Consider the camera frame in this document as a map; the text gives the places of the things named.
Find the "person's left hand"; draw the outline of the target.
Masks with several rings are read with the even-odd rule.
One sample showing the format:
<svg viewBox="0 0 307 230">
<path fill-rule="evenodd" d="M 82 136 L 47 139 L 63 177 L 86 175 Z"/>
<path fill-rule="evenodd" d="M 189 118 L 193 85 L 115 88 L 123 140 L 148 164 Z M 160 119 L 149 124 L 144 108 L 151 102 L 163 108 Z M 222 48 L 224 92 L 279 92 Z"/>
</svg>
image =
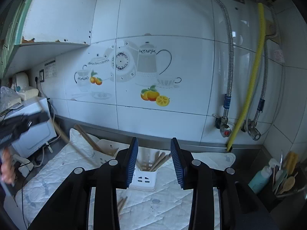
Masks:
<svg viewBox="0 0 307 230">
<path fill-rule="evenodd" d="M 4 148 L 1 164 L 1 180 L 6 184 L 12 185 L 14 183 L 15 177 L 16 174 L 15 168 L 12 165 L 12 155 L 8 148 Z"/>
</svg>

